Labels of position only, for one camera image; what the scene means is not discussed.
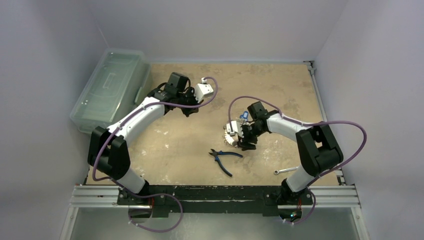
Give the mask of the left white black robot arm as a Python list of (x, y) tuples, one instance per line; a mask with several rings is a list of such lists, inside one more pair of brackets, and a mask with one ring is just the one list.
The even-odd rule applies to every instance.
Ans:
[(205, 79), (195, 86), (180, 73), (171, 73), (167, 82), (151, 90), (142, 103), (127, 116), (108, 127), (96, 127), (90, 137), (87, 162), (92, 177), (97, 171), (130, 191), (138, 205), (149, 199), (149, 183), (131, 168), (129, 145), (151, 123), (179, 108), (188, 117), (199, 111), (204, 98), (214, 93)]

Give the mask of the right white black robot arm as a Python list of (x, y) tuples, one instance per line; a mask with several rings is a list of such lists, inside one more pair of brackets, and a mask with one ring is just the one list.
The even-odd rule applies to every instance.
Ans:
[(279, 134), (297, 144), (300, 165), (282, 181), (278, 199), (294, 203), (316, 177), (343, 161), (342, 150), (328, 125), (302, 123), (277, 110), (266, 110), (259, 101), (247, 111), (251, 121), (232, 120), (226, 124), (227, 132), (237, 136), (237, 146), (243, 151), (256, 149), (258, 137), (264, 133)]

